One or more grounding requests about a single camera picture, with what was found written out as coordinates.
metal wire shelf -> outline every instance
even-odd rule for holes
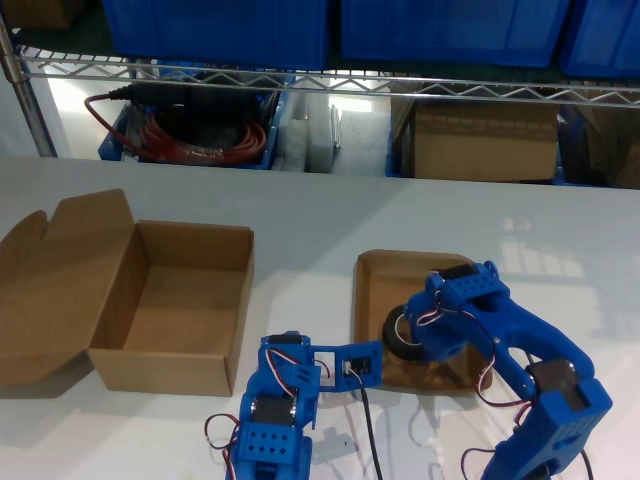
[[[188,83],[201,88],[401,96],[442,100],[477,100],[640,108],[640,86],[607,82],[492,82],[425,78],[381,71],[302,71],[253,69],[56,53],[20,49],[34,78],[73,78],[116,82]]]

blue bracket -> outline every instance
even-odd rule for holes
[[[335,356],[335,385],[321,386],[322,368],[315,354]],[[294,393],[287,395],[281,382]],[[315,422],[320,392],[347,392],[381,383],[382,343],[369,342],[341,347],[312,346],[298,332],[264,337],[258,352],[258,371],[249,379],[240,405],[240,424],[231,460],[237,480],[308,480],[312,441],[303,429]]]

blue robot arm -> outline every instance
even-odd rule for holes
[[[335,356],[334,385],[320,385],[319,352]],[[303,429],[315,428],[320,392],[377,386],[381,375],[381,342],[318,347],[298,332],[264,337],[242,397],[227,480],[308,480],[312,442]]]
[[[590,358],[511,300],[492,262],[430,275],[404,317],[422,361],[447,360],[470,343],[520,397],[510,405],[531,404],[524,423],[496,447],[483,480],[547,480],[562,472],[612,407]],[[521,367],[509,353],[513,347],[539,361]]]

metal shelf post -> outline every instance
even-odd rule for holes
[[[11,43],[4,18],[0,14],[0,63],[2,63],[2,70],[7,81],[13,86],[38,153],[41,157],[57,157],[56,148],[38,105],[38,99],[29,77],[23,71],[23,68],[26,69],[26,65],[22,64],[20,57],[15,53],[16,51]]]

coiled red cable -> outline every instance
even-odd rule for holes
[[[147,160],[157,163],[174,163],[182,165],[218,165],[234,166],[254,163],[267,145],[267,135],[264,129],[255,122],[242,126],[242,140],[230,148],[210,149],[197,147],[180,142],[165,132],[154,115],[149,116],[145,126],[140,131],[143,147],[131,142],[127,137],[113,128],[96,112],[91,105],[100,100],[111,100],[109,94],[96,95],[84,101],[85,107],[100,124],[105,127],[115,140],[126,145],[133,153]]]

